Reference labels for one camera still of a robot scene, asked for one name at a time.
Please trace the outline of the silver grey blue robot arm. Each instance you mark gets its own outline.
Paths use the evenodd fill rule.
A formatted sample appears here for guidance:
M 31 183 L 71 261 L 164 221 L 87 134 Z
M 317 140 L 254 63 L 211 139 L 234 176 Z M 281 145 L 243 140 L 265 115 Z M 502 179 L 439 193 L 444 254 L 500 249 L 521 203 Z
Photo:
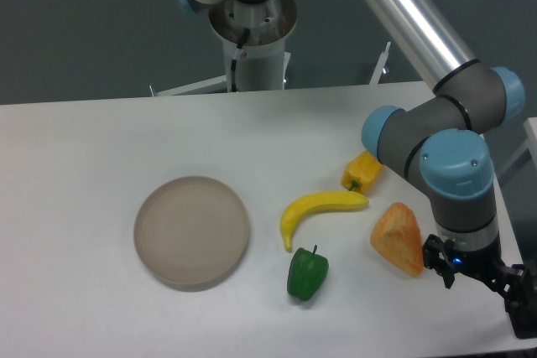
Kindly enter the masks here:
M 208 11 L 230 92 L 283 88 L 294 0 L 178 1 L 187 13 Z M 375 110 L 363 146 L 429 199 L 437 232 L 422 246 L 425 266 L 446 286 L 457 274 L 485 284 L 503 297 L 515 335 L 534 338 L 536 292 L 527 267 L 502 261 L 494 170 L 482 139 L 521 111 L 523 84 L 511 70 L 484 66 L 430 0 L 365 1 L 434 96 L 410 111 Z

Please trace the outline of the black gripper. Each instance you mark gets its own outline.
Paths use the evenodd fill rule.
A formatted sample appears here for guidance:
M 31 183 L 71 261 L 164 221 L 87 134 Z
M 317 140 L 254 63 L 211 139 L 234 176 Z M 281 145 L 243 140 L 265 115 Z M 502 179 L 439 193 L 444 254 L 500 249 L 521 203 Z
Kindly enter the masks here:
M 457 273 L 485 283 L 503 298 L 515 336 L 536 338 L 536 290 L 531 272 L 524 264 L 508 267 L 503 263 L 498 236 L 482 249 L 463 251 L 455 248 L 452 239 L 442 241 L 430 234 L 422 246 L 422 257 L 424 267 L 442 277 L 447 289 Z

